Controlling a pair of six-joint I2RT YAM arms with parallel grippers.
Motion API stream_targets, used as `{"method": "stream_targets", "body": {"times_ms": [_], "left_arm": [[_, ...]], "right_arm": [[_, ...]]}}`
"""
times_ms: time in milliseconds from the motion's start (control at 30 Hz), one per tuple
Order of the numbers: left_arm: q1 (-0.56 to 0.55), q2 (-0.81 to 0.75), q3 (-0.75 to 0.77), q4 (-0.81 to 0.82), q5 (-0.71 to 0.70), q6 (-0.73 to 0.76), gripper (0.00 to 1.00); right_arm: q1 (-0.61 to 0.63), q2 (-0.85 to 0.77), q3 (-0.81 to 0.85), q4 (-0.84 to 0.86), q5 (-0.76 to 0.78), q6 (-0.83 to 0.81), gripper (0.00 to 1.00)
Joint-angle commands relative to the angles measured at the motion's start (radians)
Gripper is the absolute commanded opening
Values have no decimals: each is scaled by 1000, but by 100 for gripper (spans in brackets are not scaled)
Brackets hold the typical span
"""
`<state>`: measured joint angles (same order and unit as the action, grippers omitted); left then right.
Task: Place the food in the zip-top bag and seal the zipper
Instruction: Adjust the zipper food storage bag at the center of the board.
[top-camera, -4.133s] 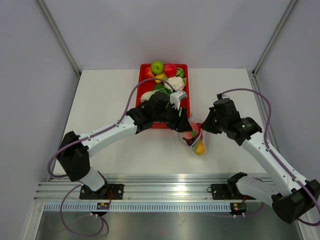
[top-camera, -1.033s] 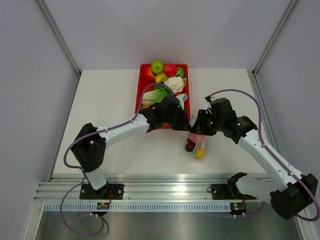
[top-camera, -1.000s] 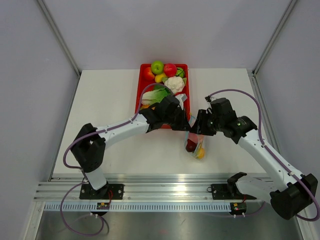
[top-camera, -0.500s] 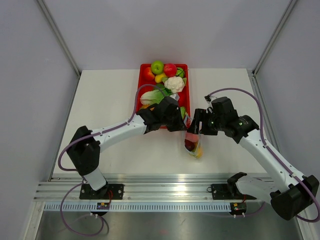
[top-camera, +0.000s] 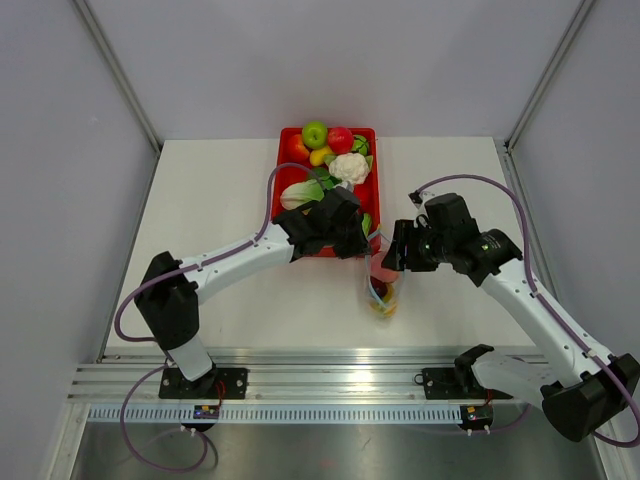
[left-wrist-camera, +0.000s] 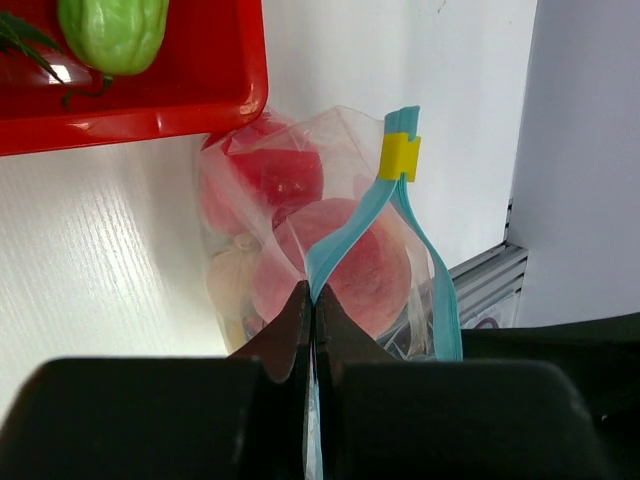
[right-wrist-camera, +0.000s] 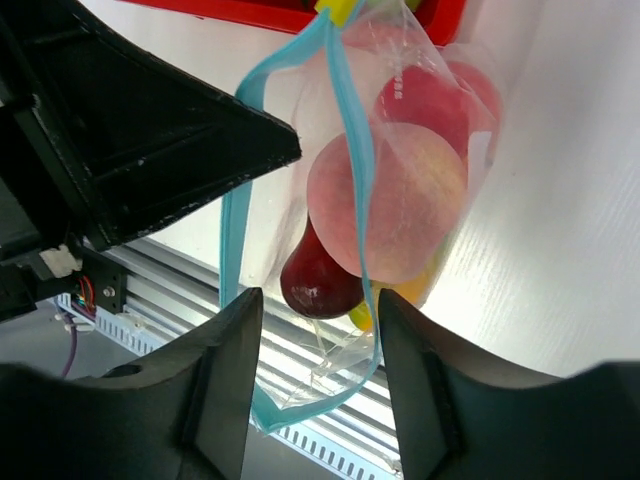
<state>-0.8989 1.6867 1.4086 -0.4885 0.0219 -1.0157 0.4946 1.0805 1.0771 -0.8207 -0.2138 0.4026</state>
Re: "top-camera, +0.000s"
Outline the pink peach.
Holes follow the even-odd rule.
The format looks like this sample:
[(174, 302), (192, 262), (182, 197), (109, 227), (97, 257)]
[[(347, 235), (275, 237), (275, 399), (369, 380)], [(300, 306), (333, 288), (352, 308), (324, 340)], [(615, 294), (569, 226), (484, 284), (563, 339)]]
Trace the pink peach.
[(394, 283), (398, 280), (399, 273), (386, 268), (372, 268), (371, 277), (384, 283)]

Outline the dark red onion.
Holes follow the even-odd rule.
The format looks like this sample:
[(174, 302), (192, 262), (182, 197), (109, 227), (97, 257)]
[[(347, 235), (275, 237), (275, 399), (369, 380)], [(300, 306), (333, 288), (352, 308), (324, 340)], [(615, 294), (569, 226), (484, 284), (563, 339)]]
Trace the dark red onion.
[(392, 292), (391, 284), (382, 282), (376, 278), (370, 279), (370, 285), (373, 288), (376, 295), (382, 300), (385, 300), (386, 297), (388, 297)]

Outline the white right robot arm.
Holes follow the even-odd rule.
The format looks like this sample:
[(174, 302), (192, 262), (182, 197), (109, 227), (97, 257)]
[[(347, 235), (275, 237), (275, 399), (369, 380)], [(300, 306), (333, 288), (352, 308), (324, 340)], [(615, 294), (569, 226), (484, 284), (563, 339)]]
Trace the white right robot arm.
[(454, 362), (454, 384), (466, 396), (498, 390), (540, 409), (566, 439), (579, 442), (626, 407), (639, 363), (614, 355), (559, 305), (531, 273), (523, 252), (501, 230), (481, 231), (464, 198), (410, 194), (412, 220), (396, 221), (382, 264), (403, 272), (433, 272), (442, 264), (499, 303), (547, 361), (528, 366), (478, 345)]

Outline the clear zip top bag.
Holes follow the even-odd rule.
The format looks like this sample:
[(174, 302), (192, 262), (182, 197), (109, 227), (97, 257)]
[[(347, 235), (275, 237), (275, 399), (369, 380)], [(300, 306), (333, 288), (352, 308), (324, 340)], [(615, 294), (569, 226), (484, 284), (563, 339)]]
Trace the clear zip top bag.
[(364, 256), (364, 287), (361, 300), (368, 313), (379, 324), (388, 324), (398, 310), (404, 274), (382, 267), (390, 241), (379, 229), (371, 232), (368, 239), (377, 250)]

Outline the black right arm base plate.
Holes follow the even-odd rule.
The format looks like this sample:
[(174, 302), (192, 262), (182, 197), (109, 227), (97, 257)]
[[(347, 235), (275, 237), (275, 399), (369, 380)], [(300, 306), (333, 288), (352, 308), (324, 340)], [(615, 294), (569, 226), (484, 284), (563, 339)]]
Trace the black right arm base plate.
[(423, 388), (427, 400), (510, 400), (512, 396), (483, 387), (463, 387), (456, 379), (453, 367), (423, 368), (413, 377), (415, 385)]

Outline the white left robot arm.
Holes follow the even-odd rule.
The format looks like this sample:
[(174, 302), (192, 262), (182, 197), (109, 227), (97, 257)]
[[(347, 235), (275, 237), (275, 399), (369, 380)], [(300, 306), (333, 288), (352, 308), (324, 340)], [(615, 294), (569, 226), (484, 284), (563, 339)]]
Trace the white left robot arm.
[(199, 307), (249, 276), (325, 248), (340, 259), (372, 251), (362, 228), (360, 200), (340, 186), (319, 201), (277, 215), (254, 236), (229, 247), (183, 259), (168, 252), (153, 258), (134, 302), (191, 396), (206, 397), (216, 385), (215, 363), (198, 336)]

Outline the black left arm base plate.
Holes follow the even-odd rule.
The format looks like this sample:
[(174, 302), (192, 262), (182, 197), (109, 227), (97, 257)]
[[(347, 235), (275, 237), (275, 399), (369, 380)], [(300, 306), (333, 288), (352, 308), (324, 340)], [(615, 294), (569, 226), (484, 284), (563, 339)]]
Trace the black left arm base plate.
[(187, 380), (178, 368), (162, 374), (158, 396), (169, 400), (243, 400), (246, 398), (246, 368), (215, 368), (197, 380)]

